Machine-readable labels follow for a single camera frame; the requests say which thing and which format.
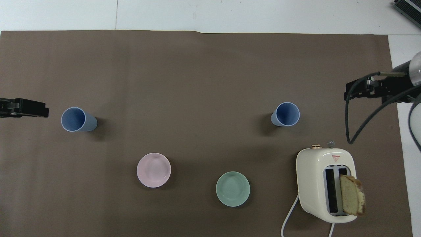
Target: cup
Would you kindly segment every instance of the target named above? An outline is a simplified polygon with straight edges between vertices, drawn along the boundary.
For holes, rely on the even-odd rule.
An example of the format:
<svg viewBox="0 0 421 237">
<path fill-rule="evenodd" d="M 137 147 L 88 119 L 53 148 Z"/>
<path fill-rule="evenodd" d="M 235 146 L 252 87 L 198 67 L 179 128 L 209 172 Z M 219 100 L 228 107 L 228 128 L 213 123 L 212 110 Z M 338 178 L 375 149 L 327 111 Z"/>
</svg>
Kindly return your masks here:
<svg viewBox="0 0 421 237">
<path fill-rule="evenodd" d="M 276 126 L 292 126 L 300 119 L 300 110 L 291 102 L 284 102 L 276 108 L 271 118 L 272 123 Z"/>
<path fill-rule="evenodd" d="M 83 109 L 70 107 L 61 116 L 61 125 L 69 132 L 92 131 L 98 125 L 96 118 Z"/>
</svg>

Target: black vent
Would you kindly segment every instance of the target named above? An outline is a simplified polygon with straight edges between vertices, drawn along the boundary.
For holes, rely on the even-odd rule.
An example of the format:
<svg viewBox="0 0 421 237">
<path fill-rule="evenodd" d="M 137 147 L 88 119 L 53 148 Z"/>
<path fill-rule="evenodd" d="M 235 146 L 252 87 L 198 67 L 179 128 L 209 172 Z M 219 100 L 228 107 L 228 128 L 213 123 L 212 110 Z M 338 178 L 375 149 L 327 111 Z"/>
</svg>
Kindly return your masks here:
<svg viewBox="0 0 421 237">
<path fill-rule="evenodd" d="M 414 4 L 421 5 L 421 0 L 411 0 Z M 399 0 L 395 3 L 394 7 L 402 13 L 404 16 L 409 18 L 419 27 L 421 27 L 421 12 L 415 9 L 411 4 L 405 0 Z"/>
</svg>

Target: toaster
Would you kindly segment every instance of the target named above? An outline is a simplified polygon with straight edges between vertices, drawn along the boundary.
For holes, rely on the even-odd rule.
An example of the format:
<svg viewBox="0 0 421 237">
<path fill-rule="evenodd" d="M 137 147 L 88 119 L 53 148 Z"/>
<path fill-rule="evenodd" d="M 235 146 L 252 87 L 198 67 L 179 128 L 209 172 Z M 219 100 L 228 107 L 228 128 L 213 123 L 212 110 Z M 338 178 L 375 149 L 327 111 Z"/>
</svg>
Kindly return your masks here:
<svg viewBox="0 0 421 237">
<path fill-rule="evenodd" d="M 312 145 L 297 155 L 298 196 L 304 211 L 330 223 L 346 223 L 357 218 L 344 212 L 340 174 L 357 178 L 354 160 L 339 148 Z"/>
</svg>

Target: bread slice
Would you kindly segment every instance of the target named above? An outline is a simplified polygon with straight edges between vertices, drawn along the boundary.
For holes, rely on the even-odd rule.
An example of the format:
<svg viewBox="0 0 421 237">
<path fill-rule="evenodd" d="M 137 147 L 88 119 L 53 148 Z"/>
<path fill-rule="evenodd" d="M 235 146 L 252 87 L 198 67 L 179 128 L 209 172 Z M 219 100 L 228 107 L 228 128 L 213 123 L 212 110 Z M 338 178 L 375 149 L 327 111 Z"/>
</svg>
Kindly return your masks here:
<svg viewBox="0 0 421 237">
<path fill-rule="evenodd" d="M 350 175 L 341 175 L 340 181 L 344 212 L 356 216 L 364 215 L 365 195 L 361 182 Z"/>
</svg>

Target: brown table surface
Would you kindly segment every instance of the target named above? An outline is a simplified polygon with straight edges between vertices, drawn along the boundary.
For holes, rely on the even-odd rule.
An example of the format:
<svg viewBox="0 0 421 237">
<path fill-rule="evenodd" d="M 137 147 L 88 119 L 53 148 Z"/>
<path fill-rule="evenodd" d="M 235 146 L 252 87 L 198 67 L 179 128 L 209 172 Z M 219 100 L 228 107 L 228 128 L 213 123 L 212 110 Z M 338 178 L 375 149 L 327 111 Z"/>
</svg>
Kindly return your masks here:
<svg viewBox="0 0 421 237">
<path fill-rule="evenodd" d="M 332 139 L 353 155 L 367 200 L 366 216 L 333 236 L 411 236 L 396 105 L 355 144 L 344 131 L 345 84 L 391 68 L 384 35 L 2 32 L 1 97 L 45 102 L 50 116 L 0 119 L 0 234 L 280 236 L 297 153 Z M 271 124 L 284 101 L 300 108 L 293 127 Z M 379 105 L 351 101 L 351 133 Z M 97 129 L 66 132 L 72 106 Z M 136 176 L 151 152 L 172 166 L 157 189 Z M 216 196 L 227 171 L 250 182 L 237 208 Z M 285 236 L 329 228 L 297 205 Z"/>
</svg>

